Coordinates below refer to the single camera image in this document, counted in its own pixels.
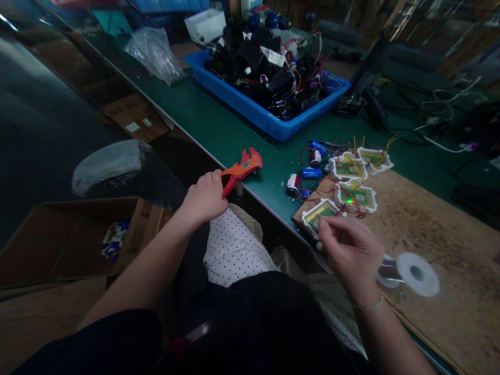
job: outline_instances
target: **solder wire spool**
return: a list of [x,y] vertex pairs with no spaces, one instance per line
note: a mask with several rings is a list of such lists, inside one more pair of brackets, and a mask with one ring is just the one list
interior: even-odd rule
[[397,260],[384,255],[377,280],[388,288],[395,288],[404,282],[423,297],[435,296],[440,290],[438,275],[431,265],[410,252],[402,253]]

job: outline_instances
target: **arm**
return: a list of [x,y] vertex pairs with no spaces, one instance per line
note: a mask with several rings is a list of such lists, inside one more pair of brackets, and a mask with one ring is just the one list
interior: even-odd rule
[[201,176],[175,215],[97,301],[77,330],[120,311],[156,310],[179,270],[191,235],[227,210],[222,189],[220,170]]
[[330,266],[354,305],[363,345],[380,374],[435,374],[391,306],[383,301],[376,277],[384,246],[358,219],[323,217],[319,238]]

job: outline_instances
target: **polka dot pants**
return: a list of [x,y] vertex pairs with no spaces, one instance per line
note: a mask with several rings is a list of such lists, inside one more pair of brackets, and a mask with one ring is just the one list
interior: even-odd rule
[[203,258],[208,280],[227,288],[246,277],[278,270],[260,239],[240,219],[241,212],[251,217],[239,207],[231,206],[210,222],[207,253]]

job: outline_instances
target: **white spool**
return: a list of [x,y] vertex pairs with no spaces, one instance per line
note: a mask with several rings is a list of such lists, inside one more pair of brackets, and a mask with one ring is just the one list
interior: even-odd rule
[[[393,260],[393,258],[387,254],[384,254],[384,259]],[[379,273],[377,273],[377,280],[384,287],[391,288],[391,289],[397,288],[399,286],[399,284],[401,284],[400,281],[386,279],[385,277],[383,277]]]
[[425,259],[414,253],[402,253],[396,262],[401,278],[415,293],[424,297],[439,293],[438,275]]

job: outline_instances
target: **pliers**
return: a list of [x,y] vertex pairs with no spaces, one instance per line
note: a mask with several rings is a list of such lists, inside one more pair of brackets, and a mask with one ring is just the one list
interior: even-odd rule
[[226,186],[224,186],[224,192],[222,194],[223,198],[225,198],[231,192],[231,190],[233,190],[238,181],[243,180],[250,173],[262,168],[263,165],[260,154],[255,151],[253,147],[249,147],[249,150],[250,155],[248,155],[246,149],[243,150],[241,156],[241,164],[236,163],[231,168],[226,169],[222,172],[222,176],[230,176],[228,183],[226,184]]

